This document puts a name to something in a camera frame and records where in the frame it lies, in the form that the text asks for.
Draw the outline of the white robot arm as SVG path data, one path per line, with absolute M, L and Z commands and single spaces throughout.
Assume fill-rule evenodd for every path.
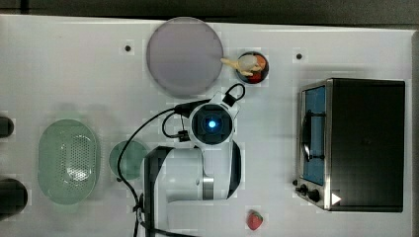
M 183 200 L 230 198 L 240 184 L 241 153 L 233 140 L 237 100 L 207 99 L 174 108 L 189 120 L 191 148 L 158 146 L 141 164 L 145 237 L 165 237 L 167 205 Z

